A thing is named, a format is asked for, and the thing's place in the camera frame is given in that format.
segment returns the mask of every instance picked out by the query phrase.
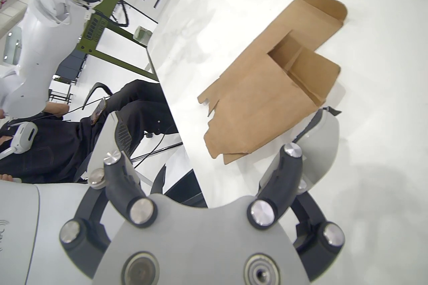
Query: smartphone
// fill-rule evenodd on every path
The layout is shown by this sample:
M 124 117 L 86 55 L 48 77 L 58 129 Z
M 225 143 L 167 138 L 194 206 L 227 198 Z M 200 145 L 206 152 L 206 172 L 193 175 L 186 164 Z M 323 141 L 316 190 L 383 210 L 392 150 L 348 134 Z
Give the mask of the smartphone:
M 107 107 L 107 101 L 105 97 L 102 98 L 100 103 L 98 104 L 97 108 L 94 112 L 92 112 L 91 115 L 91 125 L 93 126 L 95 123 L 97 123 L 98 118 L 100 118 L 101 114 L 103 113 L 104 109 Z

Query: person's hand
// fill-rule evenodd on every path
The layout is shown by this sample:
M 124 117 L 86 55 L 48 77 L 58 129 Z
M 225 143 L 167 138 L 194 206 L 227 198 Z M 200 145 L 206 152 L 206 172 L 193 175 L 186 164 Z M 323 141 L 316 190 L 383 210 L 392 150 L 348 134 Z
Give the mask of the person's hand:
M 13 182 L 13 177 L 11 175 L 0 175 L 0 180 Z

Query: black pants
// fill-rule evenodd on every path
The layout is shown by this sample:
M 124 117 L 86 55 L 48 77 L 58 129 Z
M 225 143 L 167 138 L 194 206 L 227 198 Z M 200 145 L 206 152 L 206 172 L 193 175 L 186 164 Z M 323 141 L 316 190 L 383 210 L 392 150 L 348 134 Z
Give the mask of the black pants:
M 130 132 L 132 137 L 130 150 L 132 152 L 144 138 L 145 131 L 154 134 L 178 133 L 161 85 L 134 80 L 107 100 L 107 107 L 94 126 L 90 125 L 89 117 L 81 120 L 81 126 L 90 134 L 90 138 L 87 140 L 90 151 L 95 147 L 96 139 L 105 120 L 113 111 L 119 111 L 119 115 Z

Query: black jacket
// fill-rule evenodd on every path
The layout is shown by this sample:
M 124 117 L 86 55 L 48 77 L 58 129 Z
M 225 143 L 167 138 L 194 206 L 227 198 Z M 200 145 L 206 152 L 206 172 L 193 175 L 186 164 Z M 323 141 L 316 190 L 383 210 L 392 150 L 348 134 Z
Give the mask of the black jacket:
M 0 160 L 0 174 L 19 177 L 24 183 L 73 182 L 77 168 L 89 154 L 82 144 L 79 123 L 40 113 L 30 118 L 12 120 L 0 129 L 0 136 L 15 134 L 14 123 L 33 121 L 38 128 L 31 149 L 23 154 L 12 154 Z M 6 141 L 0 152 L 10 147 Z

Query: green metal frame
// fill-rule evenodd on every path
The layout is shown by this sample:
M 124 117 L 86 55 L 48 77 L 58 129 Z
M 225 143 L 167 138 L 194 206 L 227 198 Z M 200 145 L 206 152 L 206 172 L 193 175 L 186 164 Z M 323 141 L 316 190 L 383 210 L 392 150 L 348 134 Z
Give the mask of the green metal frame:
M 110 17 L 113 13 L 114 8 L 116 7 L 116 4 L 119 0 L 103 0 L 99 5 L 95 7 L 96 10 L 103 13 L 105 16 Z M 131 65 L 127 62 L 121 61 L 120 59 L 117 59 L 115 57 L 109 56 L 108 54 L 104 54 L 100 51 L 96 50 L 96 47 L 98 45 L 98 42 L 101 38 L 101 35 L 104 32 L 104 29 L 108 28 L 109 30 L 115 32 L 116 34 L 119 34 L 128 40 L 133 41 L 134 43 L 137 43 L 138 45 L 141 45 L 145 48 L 144 45 L 141 43 L 135 41 L 133 39 L 133 35 L 122 29 L 121 27 L 113 25 L 111 22 L 108 22 L 106 19 L 103 19 L 101 16 L 92 14 L 90 20 L 87 22 L 85 29 L 82 34 L 82 38 L 80 39 L 79 43 L 76 46 L 77 50 L 83 51 L 86 54 L 89 54 L 91 56 L 97 57 L 99 59 L 102 59 L 104 61 L 110 62 L 114 65 L 118 65 L 119 67 L 128 69 L 130 71 L 133 71 L 137 74 L 140 74 L 144 77 L 159 81 L 157 78 L 156 73 L 154 72 L 153 65 L 151 63 L 151 59 L 149 58 L 150 65 L 152 67 L 152 70 L 154 73 L 150 73 L 148 71 L 145 71 L 141 68 L 138 68 L 134 65 Z

